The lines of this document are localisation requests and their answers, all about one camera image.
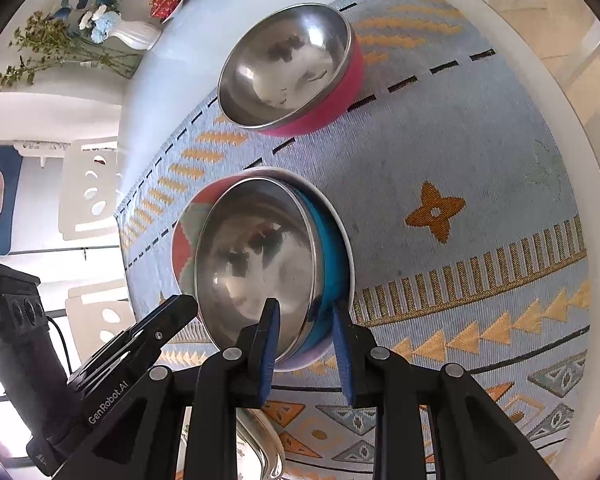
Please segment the white cutout chair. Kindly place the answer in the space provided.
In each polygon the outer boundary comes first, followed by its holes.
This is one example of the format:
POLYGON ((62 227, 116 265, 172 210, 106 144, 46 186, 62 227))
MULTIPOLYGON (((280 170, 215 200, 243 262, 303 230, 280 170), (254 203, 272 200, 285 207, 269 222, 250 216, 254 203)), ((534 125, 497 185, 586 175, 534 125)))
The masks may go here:
POLYGON ((72 288, 65 306, 81 363, 135 323, 125 280, 72 288))
POLYGON ((62 161, 58 230, 64 240, 84 240, 116 232, 121 174, 117 138, 72 142, 62 161))

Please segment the magenta steel bowl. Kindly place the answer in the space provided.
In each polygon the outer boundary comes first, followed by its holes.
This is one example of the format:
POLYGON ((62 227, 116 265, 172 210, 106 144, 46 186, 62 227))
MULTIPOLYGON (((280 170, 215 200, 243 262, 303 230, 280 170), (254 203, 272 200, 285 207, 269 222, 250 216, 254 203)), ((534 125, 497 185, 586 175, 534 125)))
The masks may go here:
POLYGON ((249 29, 230 51, 216 93, 235 126, 267 136, 303 136, 355 101, 364 61, 350 22, 332 6, 301 3, 249 29))

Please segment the white vase with flowers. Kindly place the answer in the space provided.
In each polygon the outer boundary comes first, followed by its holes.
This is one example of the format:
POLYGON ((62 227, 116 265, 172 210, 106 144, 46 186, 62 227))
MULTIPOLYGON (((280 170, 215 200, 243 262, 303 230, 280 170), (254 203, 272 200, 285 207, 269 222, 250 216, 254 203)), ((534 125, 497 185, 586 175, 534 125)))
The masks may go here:
POLYGON ((145 21, 122 18, 122 0, 61 0, 50 16, 63 22, 72 36, 88 44, 103 44, 110 38, 135 51, 149 51, 161 37, 157 26, 145 21))

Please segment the red patterned box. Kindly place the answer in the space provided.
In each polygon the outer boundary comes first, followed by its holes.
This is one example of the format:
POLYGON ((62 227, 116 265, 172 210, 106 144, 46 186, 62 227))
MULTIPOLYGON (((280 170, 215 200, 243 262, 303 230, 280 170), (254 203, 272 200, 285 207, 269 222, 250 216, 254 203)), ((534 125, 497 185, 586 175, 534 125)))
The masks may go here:
POLYGON ((149 15, 160 23, 165 23, 174 18, 184 2, 185 0, 151 0, 149 15))

